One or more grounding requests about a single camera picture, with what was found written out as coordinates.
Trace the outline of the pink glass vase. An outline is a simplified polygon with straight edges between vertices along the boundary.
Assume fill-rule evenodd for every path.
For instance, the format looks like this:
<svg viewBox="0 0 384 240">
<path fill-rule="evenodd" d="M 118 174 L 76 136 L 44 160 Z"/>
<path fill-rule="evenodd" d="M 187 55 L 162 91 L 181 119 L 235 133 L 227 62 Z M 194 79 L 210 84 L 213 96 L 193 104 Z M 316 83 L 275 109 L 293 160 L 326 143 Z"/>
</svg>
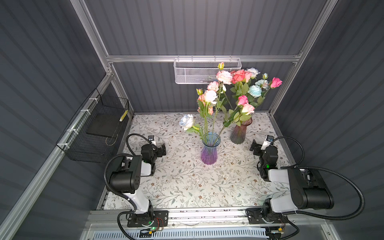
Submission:
<svg viewBox="0 0 384 240">
<path fill-rule="evenodd" d="M 241 125 L 236 125 L 231 133 L 230 140 L 234 144 L 242 144 L 245 141 L 247 127 L 253 122 L 252 118 L 247 121 L 241 122 Z"/>
</svg>

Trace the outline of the pale blue white rose stem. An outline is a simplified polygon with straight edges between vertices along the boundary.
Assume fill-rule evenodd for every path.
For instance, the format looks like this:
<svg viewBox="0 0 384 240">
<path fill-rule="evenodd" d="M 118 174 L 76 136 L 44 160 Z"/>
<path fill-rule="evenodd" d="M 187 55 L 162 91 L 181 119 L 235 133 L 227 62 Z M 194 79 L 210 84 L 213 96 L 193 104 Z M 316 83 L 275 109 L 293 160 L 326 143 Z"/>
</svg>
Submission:
<svg viewBox="0 0 384 240">
<path fill-rule="evenodd" d="M 188 114 L 181 118 L 179 125 L 184 131 L 198 135 L 206 143 L 208 141 L 208 120 L 207 118 L 203 118 L 203 120 L 204 123 L 200 126 L 196 123 L 194 116 Z"/>
</svg>

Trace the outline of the pale pink rose stem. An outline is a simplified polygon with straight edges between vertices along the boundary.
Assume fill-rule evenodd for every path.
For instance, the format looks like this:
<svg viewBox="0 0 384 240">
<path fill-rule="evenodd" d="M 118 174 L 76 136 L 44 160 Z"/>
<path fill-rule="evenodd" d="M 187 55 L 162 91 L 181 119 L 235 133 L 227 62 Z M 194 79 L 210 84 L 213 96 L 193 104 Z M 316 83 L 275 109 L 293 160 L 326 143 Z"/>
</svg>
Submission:
<svg viewBox="0 0 384 240">
<path fill-rule="evenodd" d="M 232 124 L 240 127 L 241 124 L 251 119 L 254 112 L 254 106 L 249 103 L 237 105 L 234 110 L 229 110 L 229 116 L 224 121 L 223 129 L 228 128 Z"/>
</svg>

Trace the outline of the blue purple glass vase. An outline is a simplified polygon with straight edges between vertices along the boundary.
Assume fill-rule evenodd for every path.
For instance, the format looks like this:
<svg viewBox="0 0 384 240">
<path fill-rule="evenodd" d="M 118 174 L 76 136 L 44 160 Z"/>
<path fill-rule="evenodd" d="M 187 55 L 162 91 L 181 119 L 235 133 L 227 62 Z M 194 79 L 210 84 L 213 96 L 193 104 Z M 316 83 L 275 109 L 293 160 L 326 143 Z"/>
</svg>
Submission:
<svg viewBox="0 0 384 240">
<path fill-rule="evenodd" d="M 208 133 L 203 139 L 203 148 L 201 152 L 201 160 L 206 165 L 213 165 L 218 159 L 218 146 L 221 143 L 221 138 L 216 133 Z"/>
</svg>

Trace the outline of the small magenta spray stem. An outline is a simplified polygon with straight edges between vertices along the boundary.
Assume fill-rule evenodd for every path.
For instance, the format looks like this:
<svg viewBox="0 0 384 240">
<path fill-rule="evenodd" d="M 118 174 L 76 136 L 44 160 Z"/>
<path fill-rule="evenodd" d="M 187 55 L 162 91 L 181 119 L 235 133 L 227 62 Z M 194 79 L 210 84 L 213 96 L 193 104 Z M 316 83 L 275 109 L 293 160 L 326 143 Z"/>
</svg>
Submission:
<svg viewBox="0 0 384 240">
<path fill-rule="evenodd" d="M 238 100 L 236 101 L 236 104 L 237 105 L 242 105 L 242 104 L 246 104 L 246 103 L 249 103 L 248 102 L 248 98 L 247 96 L 243 95 L 243 96 L 240 96 L 238 97 Z M 220 132 L 219 132 L 219 136 L 221 135 L 221 133 L 224 131 L 223 127 L 221 128 Z"/>
</svg>

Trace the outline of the white spray rose stem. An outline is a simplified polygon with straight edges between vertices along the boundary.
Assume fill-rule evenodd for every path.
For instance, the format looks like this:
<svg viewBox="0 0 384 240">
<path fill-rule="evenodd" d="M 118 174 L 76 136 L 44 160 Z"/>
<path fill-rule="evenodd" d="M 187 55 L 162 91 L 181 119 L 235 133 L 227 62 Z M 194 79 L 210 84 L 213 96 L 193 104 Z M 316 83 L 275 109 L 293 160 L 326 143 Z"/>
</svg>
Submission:
<svg viewBox="0 0 384 240">
<path fill-rule="evenodd" d="M 264 73 L 262 78 L 251 85 L 246 93 L 248 102 L 255 108 L 264 102 L 268 91 L 271 89 L 268 78 L 269 75 Z"/>
</svg>

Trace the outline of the red pink rose stem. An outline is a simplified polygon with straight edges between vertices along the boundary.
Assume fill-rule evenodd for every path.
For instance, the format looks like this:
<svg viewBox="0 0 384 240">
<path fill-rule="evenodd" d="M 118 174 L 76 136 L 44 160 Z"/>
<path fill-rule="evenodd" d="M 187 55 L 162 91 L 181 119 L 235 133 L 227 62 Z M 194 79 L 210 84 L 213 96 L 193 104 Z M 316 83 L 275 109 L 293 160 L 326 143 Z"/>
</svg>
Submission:
<svg viewBox="0 0 384 240">
<path fill-rule="evenodd" d="M 243 87 L 246 81 L 246 71 L 232 71 L 230 74 L 232 76 L 232 87 L 230 88 L 230 91 L 232 92 L 233 98 L 237 101 L 238 97 L 243 95 Z"/>
</svg>

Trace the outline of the peach spray rose stem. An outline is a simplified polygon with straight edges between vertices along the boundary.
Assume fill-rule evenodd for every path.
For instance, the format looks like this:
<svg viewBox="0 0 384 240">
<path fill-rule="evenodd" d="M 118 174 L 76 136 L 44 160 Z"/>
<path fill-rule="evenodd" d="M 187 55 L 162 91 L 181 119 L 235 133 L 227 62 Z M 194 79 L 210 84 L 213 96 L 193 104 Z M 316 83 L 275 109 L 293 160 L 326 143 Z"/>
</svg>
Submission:
<svg viewBox="0 0 384 240">
<path fill-rule="evenodd" d="M 210 82 L 206 89 L 206 90 L 214 90 L 215 92 L 217 92 L 217 95 L 218 95 L 217 104 L 214 107 L 214 113 L 212 115 L 212 118 L 213 118 L 212 132 L 215 129 L 215 122 L 216 122 L 218 113 L 222 112 L 226 115 L 228 112 L 226 105 L 229 103 L 229 100 L 228 100 L 228 97 L 226 96 L 226 91 L 227 91 L 226 86 L 232 83 L 232 76 L 230 72 L 224 70 L 224 66 L 225 66 L 224 62 L 219 63 L 218 65 L 219 71 L 216 74 L 216 80 L 213 82 Z"/>
</svg>

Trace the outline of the light pink rose stem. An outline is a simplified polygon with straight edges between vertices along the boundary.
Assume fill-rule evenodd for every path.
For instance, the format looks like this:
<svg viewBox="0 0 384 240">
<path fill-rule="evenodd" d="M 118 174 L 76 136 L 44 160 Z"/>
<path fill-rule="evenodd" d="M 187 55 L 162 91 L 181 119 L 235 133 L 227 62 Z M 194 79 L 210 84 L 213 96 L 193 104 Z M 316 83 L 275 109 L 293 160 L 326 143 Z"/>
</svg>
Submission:
<svg viewBox="0 0 384 240">
<path fill-rule="evenodd" d="M 252 78 L 253 76 L 253 73 L 252 72 L 249 72 L 249 71 L 244 71 L 244 81 L 246 83 L 249 82 L 249 80 Z"/>
</svg>

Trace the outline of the single dark pink bud stem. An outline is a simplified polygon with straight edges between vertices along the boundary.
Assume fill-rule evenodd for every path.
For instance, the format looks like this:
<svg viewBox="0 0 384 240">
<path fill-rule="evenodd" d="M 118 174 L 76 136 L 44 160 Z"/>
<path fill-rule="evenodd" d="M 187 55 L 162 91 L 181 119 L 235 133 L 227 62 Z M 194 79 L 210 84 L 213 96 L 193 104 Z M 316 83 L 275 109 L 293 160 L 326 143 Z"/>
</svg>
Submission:
<svg viewBox="0 0 384 240">
<path fill-rule="evenodd" d="M 283 84 L 283 81 L 279 78 L 273 78 L 268 80 L 268 74 L 262 75 L 262 79 L 255 82 L 253 85 L 253 97 L 256 101 L 256 106 L 260 106 L 266 99 L 267 93 L 270 90 L 276 89 Z"/>
</svg>

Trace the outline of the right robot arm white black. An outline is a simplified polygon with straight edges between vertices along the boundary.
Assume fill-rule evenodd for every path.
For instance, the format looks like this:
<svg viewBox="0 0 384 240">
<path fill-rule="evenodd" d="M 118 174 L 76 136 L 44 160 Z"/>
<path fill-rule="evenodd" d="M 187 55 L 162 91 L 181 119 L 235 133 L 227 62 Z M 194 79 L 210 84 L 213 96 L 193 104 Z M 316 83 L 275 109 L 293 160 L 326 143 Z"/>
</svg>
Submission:
<svg viewBox="0 0 384 240">
<path fill-rule="evenodd" d="M 282 213 L 297 210 L 323 210 L 334 207 L 334 198 L 318 170 L 298 169 L 297 167 L 278 168 L 278 149 L 273 146 L 274 137 L 267 136 L 263 144 L 253 141 L 250 151 L 259 157 L 257 169 L 260 177 L 271 183 L 289 184 L 287 195 L 267 198 L 260 211 L 264 222 L 271 224 Z"/>
</svg>

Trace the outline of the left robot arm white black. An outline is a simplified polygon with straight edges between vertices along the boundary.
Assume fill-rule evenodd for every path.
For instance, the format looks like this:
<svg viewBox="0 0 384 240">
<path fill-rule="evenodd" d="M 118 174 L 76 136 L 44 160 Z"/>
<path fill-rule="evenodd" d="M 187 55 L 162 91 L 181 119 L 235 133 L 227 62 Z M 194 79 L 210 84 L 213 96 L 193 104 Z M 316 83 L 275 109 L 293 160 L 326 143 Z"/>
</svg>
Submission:
<svg viewBox="0 0 384 240">
<path fill-rule="evenodd" d="M 155 210 L 151 201 L 139 189 L 141 178 L 155 173 L 155 161 L 166 155 L 166 146 L 144 145 L 139 156 L 119 154 L 112 157 L 104 170 L 104 181 L 108 191 L 131 204 L 126 213 L 129 228 L 166 227 L 168 211 Z"/>
</svg>

